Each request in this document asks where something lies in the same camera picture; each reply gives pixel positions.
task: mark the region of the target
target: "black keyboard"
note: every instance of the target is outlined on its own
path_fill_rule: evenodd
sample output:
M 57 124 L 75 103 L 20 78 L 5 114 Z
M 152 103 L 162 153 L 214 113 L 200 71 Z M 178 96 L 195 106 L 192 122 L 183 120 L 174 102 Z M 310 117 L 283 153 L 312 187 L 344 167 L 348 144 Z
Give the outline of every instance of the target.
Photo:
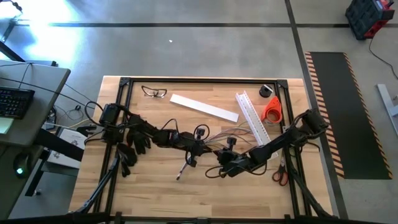
M 34 94 L 34 90 L 0 86 L 0 117 L 24 118 Z

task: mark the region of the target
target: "wooden tabletop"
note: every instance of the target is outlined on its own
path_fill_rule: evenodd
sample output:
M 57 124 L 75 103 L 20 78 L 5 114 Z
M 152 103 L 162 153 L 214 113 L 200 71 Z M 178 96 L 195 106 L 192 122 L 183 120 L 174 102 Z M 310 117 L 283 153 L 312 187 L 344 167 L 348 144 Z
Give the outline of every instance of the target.
M 119 79 L 120 77 L 103 78 L 98 97 L 100 105 L 115 102 Z M 303 80 L 287 80 L 292 109 L 296 116 L 308 109 L 307 96 Z M 141 85 L 166 88 L 168 92 L 164 98 L 151 98 L 142 92 Z M 260 87 L 254 84 L 134 82 L 130 111 L 141 115 L 158 128 L 170 118 L 176 118 L 181 132 L 192 132 L 199 124 L 207 124 L 210 127 L 210 135 L 213 135 L 246 121 L 236 102 L 236 93 L 246 91 L 257 113 L 261 113 L 271 97 L 261 97 Z M 234 123 L 170 103 L 173 93 L 239 113 L 239 121 Z M 94 120 L 98 120 L 99 117 L 100 111 L 97 109 Z M 271 139 L 281 134 L 278 126 L 265 127 Z M 175 128 L 174 123 L 171 122 L 168 128 Z M 256 145 L 256 141 L 250 136 L 244 138 Z M 251 147 L 253 146 L 238 139 L 234 149 L 243 151 Z M 105 143 L 102 142 L 90 142 L 86 146 L 70 203 L 71 211 L 81 207 L 97 186 L 104 151 Z M 122 212 L 123 216 L 137 217 L 209 218 L 283 218 L 285 214 L 293 215 L 289 185 L 281 187 L 271 179 L 271 175 L 279 166 L 279 158 L 268 162 L 267 172 L 262 176 L 243 172 L 233 178 L 208 179 L 205 177 L 205 171 L 217 166 L 218 162 L 213 154 L 204 154 L 197 159 L 196 168 L 187 167 L 181 179 L 176 181 L 175 178 L 184 163 L 184 155 L 183 151 L 158 148 L 152 144 L 147 154 L 139 155 L 137 164 L 130 167 L 131 175 L 123 178 L 119 169 L 111 213 Z M 301 156 L 308 188 L 322 207 L 332 214 L 318 149 L 306 145 Z M 304 213 L 302 195 L 300 189 L 296 188 L 300 211 Z M 105 208 L 107 193 L 106 188 L 101 211 Z

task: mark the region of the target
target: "gray floor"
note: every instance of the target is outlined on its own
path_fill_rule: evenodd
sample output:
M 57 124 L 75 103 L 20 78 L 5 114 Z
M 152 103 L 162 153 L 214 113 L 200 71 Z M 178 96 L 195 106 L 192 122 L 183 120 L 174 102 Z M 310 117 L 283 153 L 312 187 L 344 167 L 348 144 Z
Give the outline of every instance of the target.
M 346 0 L 291 0 L 299 24 L 346 23 Z M 56 60 L 70 68 L 68 84 L 95 100 L 104 75 L 302 78 L 291 28 L 243 27 L 49 27 L 45 22 L 246 22 L 288 23 L 283 1 L 275 0 L 138 0 L 19 1 L 36 19 L 17 26 L 6 44 L 28 59 Z M 385 83 L 398 94 L 398 80 L 368 51 L 369 41 L 357 41 L 346 28 L 298 29 L 304 51 L 346 52 L 364 100 L 389 159 L 398 175 L 398 138 L 375 84 Z M 398 28 L 383 28 L 373 42 L 380 57 L 398 67 Z M 85 101 L 69 90 L 64 94 Z M 63 98 L 57 105 L 74 108 Z M 63 125 L 75 121 L 63 118 Z M 67 212 L 75 178 L 45 174 L 39 197 L 20 197 L 10 218 Z M 395 223 L 398 180 L 341 180 L 350 219 Z

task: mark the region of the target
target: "orange-handled scissors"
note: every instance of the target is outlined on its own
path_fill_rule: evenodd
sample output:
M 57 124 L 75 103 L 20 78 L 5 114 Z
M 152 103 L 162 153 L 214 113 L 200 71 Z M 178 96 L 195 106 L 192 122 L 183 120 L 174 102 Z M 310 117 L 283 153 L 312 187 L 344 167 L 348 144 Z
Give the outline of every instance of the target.
M 278 170 L 272 175 L 272 180 L 279 182 L 279 185 L 285 186 L 287 184 L 287 172 L 285 167 L 285 159 L 282 156 Z

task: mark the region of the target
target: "desk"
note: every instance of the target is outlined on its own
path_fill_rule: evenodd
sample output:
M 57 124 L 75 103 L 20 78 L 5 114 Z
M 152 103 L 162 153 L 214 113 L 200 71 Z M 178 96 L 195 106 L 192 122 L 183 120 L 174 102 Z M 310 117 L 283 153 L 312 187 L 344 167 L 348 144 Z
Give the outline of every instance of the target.
M 0 60 L 0 65 L 16 63 L 20 62 Z M 26 66 L 27 64 L 0 67 L 0 77 L 21 81 Z M 60 92 L 69 74 L 70 70 L 66 68 L 33 64 L 28 68 L 24 82 Z M 0 79 L 0 85 L 17 88 L 19 83 Z M 24 119 L 14 120 L 8 133 L 0 134 L 0 152 L 4 150 L 4 144 L 15 145 L 18 143 L 19 145 L 9 146 L 4 155 L 0 158 L 0 220 L 8 217 L 27 182 L 27 179 L 19 179 L 16 177 L 12 168 L 14 158 L 23 150 L 32 154 L 33 166 L 36 164 L 43 147 L 31 145 L 58 96 L 55 93 L 25 84 L 22 84 L 21 88 L 35 90 L 35 95 Z
M 119 80 L 120 77 L 103 78 L 98 97 L 100 105 L 115 102 Z M 292 109 L 294 115 L 298 115 L 308 108 L 303 81 L 288 79 L 288 84 Z M 141 85 L 166 88 L 168 92 L 164 98 L 151 98 L 143 94 Z M 257 113 L 263 110 L 271 98 L 260 97 L 259 89 L 260 85 L 253 84 L 134 82 L 129 109 L 157 127 L 163 126 L 170 118 L 176 118 L 180 131 L 193 131 L 195 126 L 204 123 L 209 125 L 211 133 L 216 134 L 246 121 L 235 100 L 235 93 L 247 91 Z M 239 121 L 233 123 L 170 103 L 173 93 L 239 113 Z M 101 111 L 96 110 L 94 119 L 98 120 L 100 114 Z M 266 129 L 271 139 L 280 135 L 278 126 L 266 126 Z M 250 147 L 238 140 L 235 149 Z M 104 150 L 105 143 L 102 142 L 91 142 L 86 146 L 70 204 L 71 211 L 81 207 L 97 186 Z M 214 155 L 204 154 L 198 158 L 196 168 L 187 167 L 181 179 L 176 181 L 183 158 L 182 151 L 152 146 L 130 168 L 131 175 L 123 178 L 119 169 L 111 214 L 122 212 L 123 216 L 152 218 L 283 218 L 285 214 L 293 215 L 289 186 L 281 187 L 271 179 L 279 166 L 278 159 L 268 162 L 263 176 L 242 173 L 234 178 L 207 179 L 205 171 L 218 163 Z M 305 146 L 302 160 L 308 188 L 323 208 L 332 213 L 318 149 Z M 105 188 L 100 211 L 105 208 L 107 193 Z M 298 194 L 298 200 L 300 211 L 304 213 L 301 194 Z

